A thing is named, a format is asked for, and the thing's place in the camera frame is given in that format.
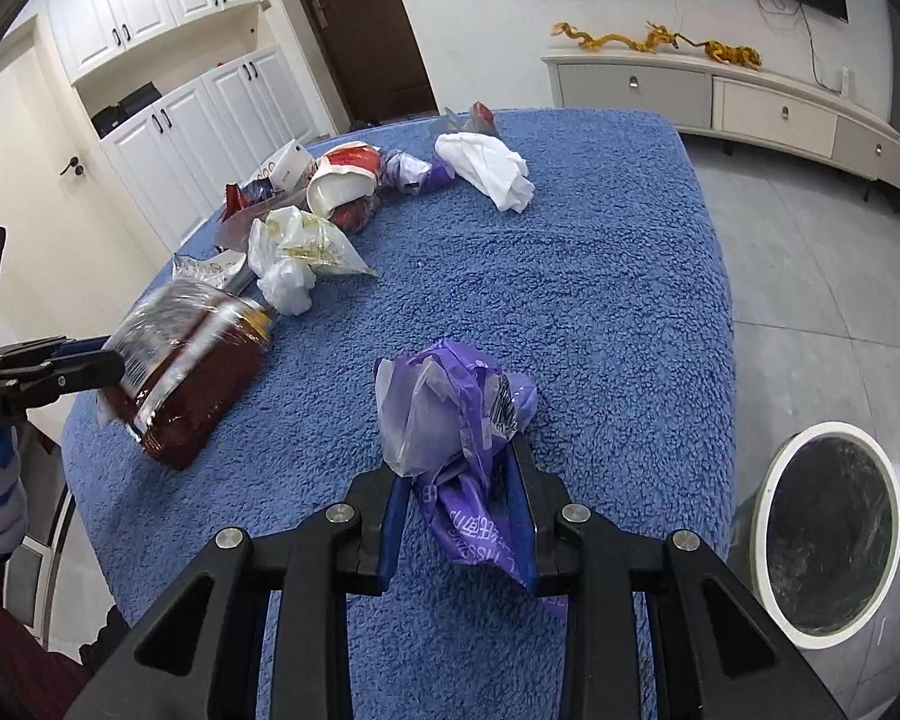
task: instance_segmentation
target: trash can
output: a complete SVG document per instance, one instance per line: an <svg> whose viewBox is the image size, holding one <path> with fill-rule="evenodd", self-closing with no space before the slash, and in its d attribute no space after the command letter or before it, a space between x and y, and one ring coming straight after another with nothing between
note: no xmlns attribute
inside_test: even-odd
<svg viewBox="0 0 900 720"><path fill-rule="evenodd" d="M852 637L900 560L900 485L880 445L845 422L783 443L754 496L751 589L797 647Z"/></svg>

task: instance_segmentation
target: blue towel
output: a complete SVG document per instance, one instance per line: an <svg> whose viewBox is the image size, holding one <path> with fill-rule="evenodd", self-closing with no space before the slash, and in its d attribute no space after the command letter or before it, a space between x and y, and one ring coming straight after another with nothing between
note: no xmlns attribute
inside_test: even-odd
<svg viewBox="0 0 900 720"><path fill-rule="evenodd" d="M535 377L530 445L575 501L637 533L690 528L725 555L730 293L682 142L631 111L497 121L530 168L530 207L501 214L461 180L386 203L353 237L382 277L319 279L313 309L280 319L259 377L186 471L151 461L116 423L98 428L93 395L77 399L66 475L130 623L221 527L272 533L343 498L381 460L374 360L439 338ZM427 122L331 143L355 138L420 157L433 148ZM184 253L212 253L214 229ZM357 718L557 714L562 621L499 569L452 565L413 503L391 591L351 598L347 613ZM646 666L645 625L640 643ZM650 706L646 680L644 693Z"/></svg>

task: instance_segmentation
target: dragon figurine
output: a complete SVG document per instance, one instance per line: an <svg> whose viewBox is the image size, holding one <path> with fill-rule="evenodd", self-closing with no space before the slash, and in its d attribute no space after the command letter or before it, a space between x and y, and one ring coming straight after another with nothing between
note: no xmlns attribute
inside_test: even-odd
<svg viewBox="0 0 900 720"><path fill-rule="evenodd" d="M754 70L758 70L763 65L763 60L760 58L759 52L750 46L728 46L721 43L719 40L706 40L702 43L694 43L686 35L680 34L679 32L671 32L666 26L661 26L653 22L647 22L647 28L650 31L647 32L647 37L642 43L631 40L631 38L626 37L626 35L619 35L616 32L611 32L610 34L595 38L589 32L582 32L574 26L569 25L567 22L555 23L550 30L550 34L554 36L559 34L566 35L571 40L578 41L577 45L583 50L588 50L588 52L600 50L601 47L611 42L623 43L630 47L631 50L643 53L655 52L657 46L664 45L673 46L675 49L679 49L679 43L677 42L677 38L679 38L697 49L702 47L703 53L714 62L725 62L727 64L740 65L741 67L752 68Z"/></svg>

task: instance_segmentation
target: silver screw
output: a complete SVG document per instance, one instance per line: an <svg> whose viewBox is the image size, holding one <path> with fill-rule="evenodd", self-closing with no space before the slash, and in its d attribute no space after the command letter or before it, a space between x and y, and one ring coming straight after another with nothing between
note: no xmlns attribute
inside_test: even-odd
<svg viewBox="0 0 900 720"><path fill-rule="evenodd" d="M335 503L327 509L327 519L336 523L350 522L354 514L357 512L348 503Z"/></svg>
<svg viewBox="0 0 900 720"><path fill-rule="evenodd" d="M217 546L221 549L233 549L236 546L240 546L240 542L243 540L244 535L240 532L239 528L224 528L217 533L217 537L214 538Z"/></svg>
<svg viewBox="0 0 900 720"><path fill-rule="evenodd" d="M590 509L581 503L568 503L560 513L567 522L587 522L590 519Z"/></svg>
<svg viewBox="0 0 900 720"><path fill-rule="evenodd" d="M700 537L693 531L677 531L674 533L674 547L684 552L695 552L700 546Z"/></svg>

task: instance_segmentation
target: blue blanket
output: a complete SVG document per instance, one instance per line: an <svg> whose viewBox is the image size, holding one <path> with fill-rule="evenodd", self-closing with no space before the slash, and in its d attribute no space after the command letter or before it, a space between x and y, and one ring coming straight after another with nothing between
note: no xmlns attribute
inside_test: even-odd
<svg viewBox="0 0 900 720"><path fill-rule="evenodd" d="M574 500L637 533L690 528L725 555L730 294L682 142L631 111L498 124L536 185L525 213L499 213L463 180L386 203L352 238L382 277L319 279L313 309L280 319L260 375L186 471L151 461L116 423L98 428L93 395L77 399L67 480L130 623L221 527L272 533L340 500L380 463L374 360L439 338L535 377L530 445ZM356 137L433 148L427 122ZM184 252L211 254L214 230ZM556 716L564 624L500 570L452 565L413 503L391 591L351 598L348 617L358 718ZM646 665L645 626L640 642Z"/></svg>

